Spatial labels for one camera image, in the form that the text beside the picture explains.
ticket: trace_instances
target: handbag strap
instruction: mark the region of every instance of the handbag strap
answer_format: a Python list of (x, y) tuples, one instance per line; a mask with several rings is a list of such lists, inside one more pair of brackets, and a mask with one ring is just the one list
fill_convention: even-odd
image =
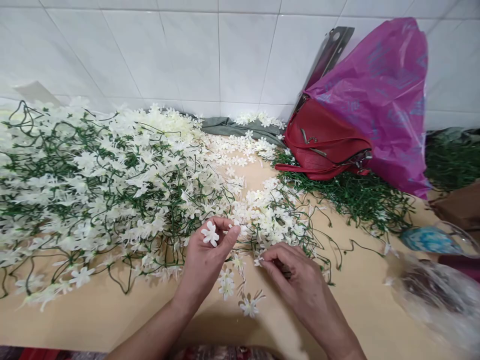
[(322, 173), (329, 173), (333, 169), (337, 168), (337, 166), (330, 166), (327, 169), (324, 170), (319, 170), (319, 169), (307, 169), (301, 166), (294, 166), (294, 165), (288, 165), (288, 164), (276, 164), (275, 165), (275, 170), (281, 170), (281, 171), (288, 171), (288, 172), (293, 172), (293, 173), (306, 173), (306, 174), (322, 174)]

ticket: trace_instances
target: blue object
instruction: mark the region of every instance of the blue object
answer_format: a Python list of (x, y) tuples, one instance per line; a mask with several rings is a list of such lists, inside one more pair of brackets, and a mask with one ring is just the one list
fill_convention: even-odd
[(435, 226), (411, 228), (400, 236), (405, 246), (414, 251), (438, 254), (463, 254), (462, 248), (444, 231)]

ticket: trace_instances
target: plastic bag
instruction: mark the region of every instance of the plastic bag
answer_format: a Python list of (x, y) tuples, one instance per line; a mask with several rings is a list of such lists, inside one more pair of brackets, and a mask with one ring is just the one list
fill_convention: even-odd
[(438, 340), (462, 356), (480, 356), (480, 284), (449, 266), (407, 255), (392, 280), (395, 295), (415, 320), (436, 331)]
[(305, 92), (373, 143), (371, 169), (426, 199), (424, 87), (427, 39), (414, 18), (385, 21)]

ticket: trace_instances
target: fingernail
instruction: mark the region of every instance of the fingernail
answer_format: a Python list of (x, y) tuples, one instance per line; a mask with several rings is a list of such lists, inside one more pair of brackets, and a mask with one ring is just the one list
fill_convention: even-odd
[(234, 226), (230, 229), (233, 235), (238, 236), (240, 234), (240, 226)]

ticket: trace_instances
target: red handbag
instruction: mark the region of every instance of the red handbag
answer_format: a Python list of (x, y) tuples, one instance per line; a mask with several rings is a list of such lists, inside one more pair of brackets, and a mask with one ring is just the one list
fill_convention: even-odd
[(276, 164), (281, 171), (306, 173), (311, 180), (330, 180), (348, 170), (367, 175), (372, 144), (360, 131), (308, 98), (285, 130), (285, 144), (300, 166)]

